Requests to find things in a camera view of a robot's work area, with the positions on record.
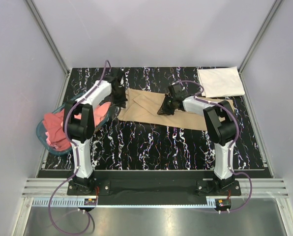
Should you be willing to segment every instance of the marble pattern tablecloth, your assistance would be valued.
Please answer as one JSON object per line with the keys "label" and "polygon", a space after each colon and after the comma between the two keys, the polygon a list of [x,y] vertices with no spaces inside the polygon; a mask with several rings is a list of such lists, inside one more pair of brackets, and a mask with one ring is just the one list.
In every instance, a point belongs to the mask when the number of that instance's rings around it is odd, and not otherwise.
{"label": "marble pattern tablecloth", "polygon": [[[132,89],[166,93],[168,85],[178,80],[199,81],[198,67],[124,68],[126,85]],[[86,92],[99,79],[102,68],[74,68],[64,102]],[[186,85],[190,93],[194,85]],[[234,148],[235,169],[263,169],[261,154],[242,97],[234,101],[241,129]],[[96,170],[209,170],[214,168],[214,144],[206,131],[162,125],[124,122],[117,119],[119,108],[111,108],[108,122],[96,132],[90,145],[91,161]],[[72,154],[49,154],[45,169],[74,168]]]}

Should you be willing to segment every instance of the beige cloth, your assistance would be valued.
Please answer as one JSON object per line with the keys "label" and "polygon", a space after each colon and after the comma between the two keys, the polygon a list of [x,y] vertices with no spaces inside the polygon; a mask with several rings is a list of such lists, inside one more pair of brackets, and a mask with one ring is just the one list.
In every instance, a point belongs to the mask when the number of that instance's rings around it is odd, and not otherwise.
{"label": "beige cloth", "polygon": [[[205,130],[205,118],[203,116],[175,110],[173,116],[158,115],[164,101],[163,93],[141,91],[128,88],[126,98],[128,99],[126,108],[121,109],[118,119],[122,121],[136,121],[151,124],[161,124],[184,129]],[[220,99],[207,99],[213,102],[220,102]],[[228,100],[233,108],[233,101]]]}

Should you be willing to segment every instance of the white folded cloth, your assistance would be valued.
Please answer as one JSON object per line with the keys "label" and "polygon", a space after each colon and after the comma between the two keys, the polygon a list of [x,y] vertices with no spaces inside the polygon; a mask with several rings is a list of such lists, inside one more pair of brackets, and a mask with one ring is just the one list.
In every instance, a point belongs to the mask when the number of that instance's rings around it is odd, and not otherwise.
{"label": "white folded cloth", "polygon": [[205,88],[202,96],[230,97],[245,94],[237,67],[198,70],[200,84]]}

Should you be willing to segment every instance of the metal floor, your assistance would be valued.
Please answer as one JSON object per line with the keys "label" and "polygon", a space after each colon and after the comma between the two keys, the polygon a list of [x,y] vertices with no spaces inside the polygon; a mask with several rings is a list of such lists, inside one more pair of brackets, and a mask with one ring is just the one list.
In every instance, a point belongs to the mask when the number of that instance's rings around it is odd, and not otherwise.
{"label": "metal floor", "polygon": [[[242,205],[233,199],[233,208]],[[75,212],[61,217],[73,208],[52,208],[53,218],[63,230],[77,233],[85,228],[88,218]],[[211,209],[177,208],[96,208],[95,220],[87,236],[286,236],[274,199],[252,199],[244,209],[230,214],[217,214]],[[46,207],[32,207],[25,236],[61,236],[49,220]]]}

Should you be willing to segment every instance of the gray wall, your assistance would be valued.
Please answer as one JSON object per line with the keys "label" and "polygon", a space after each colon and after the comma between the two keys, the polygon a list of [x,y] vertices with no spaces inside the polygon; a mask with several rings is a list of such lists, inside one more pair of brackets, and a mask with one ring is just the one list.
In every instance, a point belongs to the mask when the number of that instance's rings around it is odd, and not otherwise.
{"label": "gray wall", "polygon": [[243,77],[274,173],[293,205],[293,0],[284,1]]}
{"label": "gray wall", "polygon": [[64,79],[23,0],[0,0],[0,236],[10,235],[42,145],[35,128]]}
{"label": "gray wall", "polygon": [[274,0],[34,0],[69,67],[239,66]]}

